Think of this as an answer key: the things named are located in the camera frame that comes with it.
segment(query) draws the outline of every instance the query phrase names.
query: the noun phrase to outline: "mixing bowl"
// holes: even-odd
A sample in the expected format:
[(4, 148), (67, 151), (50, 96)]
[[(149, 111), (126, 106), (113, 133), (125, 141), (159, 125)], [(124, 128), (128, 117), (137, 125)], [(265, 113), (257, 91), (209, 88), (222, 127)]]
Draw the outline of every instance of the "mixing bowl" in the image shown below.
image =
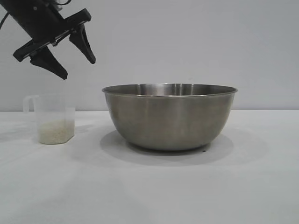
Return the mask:
[(186, 150), (213, 141), (237, 89), (203, 84), (130, 84), (103, 89), (117, 131), (156, 150)]

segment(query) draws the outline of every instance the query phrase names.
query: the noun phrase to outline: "plastic measuring cup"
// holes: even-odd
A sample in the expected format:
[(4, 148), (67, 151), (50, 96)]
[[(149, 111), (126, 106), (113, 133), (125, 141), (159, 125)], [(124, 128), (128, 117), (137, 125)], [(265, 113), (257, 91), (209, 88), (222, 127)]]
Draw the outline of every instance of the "plastic measuring cup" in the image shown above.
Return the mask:
[(74, 136), (75, 105), (69, 95), (42, 94), (27, 96), (23, 101), (24, 112), (29, 112), (30, 100), (33, 100), (37, 137), (40, 143), (62, 144)]

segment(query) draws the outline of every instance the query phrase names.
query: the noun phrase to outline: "cup handle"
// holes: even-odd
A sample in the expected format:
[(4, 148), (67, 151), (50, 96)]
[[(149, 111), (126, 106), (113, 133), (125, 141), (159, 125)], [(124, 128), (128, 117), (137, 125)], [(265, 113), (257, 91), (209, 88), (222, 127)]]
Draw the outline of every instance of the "cup handle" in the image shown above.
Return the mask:
[(23, 99), (23, 112), (24, 113), (28, 113), (29, 112), (29, 102), (30, 100), (32, 99), (35, 99), (35, 98), (38, 98), (39, 96), (38, 95), (31, 95), (31, 96), (26, 96), (24, 99)]

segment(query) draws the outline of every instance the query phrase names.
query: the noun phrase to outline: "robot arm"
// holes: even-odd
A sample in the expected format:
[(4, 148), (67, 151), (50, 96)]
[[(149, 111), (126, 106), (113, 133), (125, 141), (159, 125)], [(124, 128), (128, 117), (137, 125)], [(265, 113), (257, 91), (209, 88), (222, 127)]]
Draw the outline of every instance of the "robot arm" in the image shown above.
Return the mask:
[(95, 63), (96, 58), (88, 43), (84, 23), (91, 20), (86, 9), (63, 18), (59, 13), (57, 0), (0, 0), (0, 4), (18, 22), (32, 38), (14, 52), (14, 57), (23, 61), (31, 58), (31, 64), (47, 69), (62, 79), (67, 78), (67, 71), (50, 52), (48, 45), (57, 46), (67, 36), (85, 55), (88, 61)]

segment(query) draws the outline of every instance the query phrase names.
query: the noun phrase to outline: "rice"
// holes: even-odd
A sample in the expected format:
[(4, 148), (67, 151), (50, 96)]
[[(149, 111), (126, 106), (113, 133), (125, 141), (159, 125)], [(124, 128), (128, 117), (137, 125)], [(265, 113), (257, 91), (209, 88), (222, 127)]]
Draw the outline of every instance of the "rice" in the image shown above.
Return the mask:
[(62, 144), (71, 139), (74, 132), (74, 120), (57, 120), (40, 125), (38, 139), (43, 144)]

